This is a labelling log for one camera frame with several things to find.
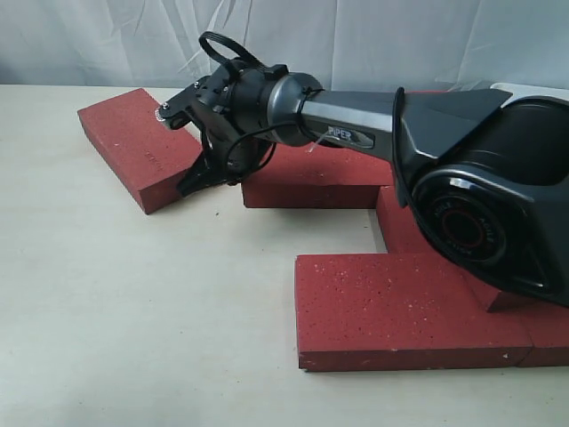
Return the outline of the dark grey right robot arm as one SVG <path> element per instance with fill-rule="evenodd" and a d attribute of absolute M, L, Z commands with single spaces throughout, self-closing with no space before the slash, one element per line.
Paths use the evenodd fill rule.
<path fill-rule="evenodd" d="M 329 91 L 283 65 L 219 68 L 156 119 L 200 133 L 183 195 L 243 181 L 280 144 L 351 150 L 390 165 L 398 203 L 446 259 L 502 291 L 568 303 L 565 93 Z"/>

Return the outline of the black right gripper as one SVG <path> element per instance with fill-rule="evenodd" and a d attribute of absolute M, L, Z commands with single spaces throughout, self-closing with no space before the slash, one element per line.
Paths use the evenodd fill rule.
<path fill-rule="evenodd" d="M 177 184 L 182 197 L 223 184 L 237 185 L 261 168 L 267 143 L 241 130 L 231 116 L 234 82 L 219 67 L 163 102 L 156 120 L 168 130 L 193 124 L 200 132 L 202 152 Z"/>

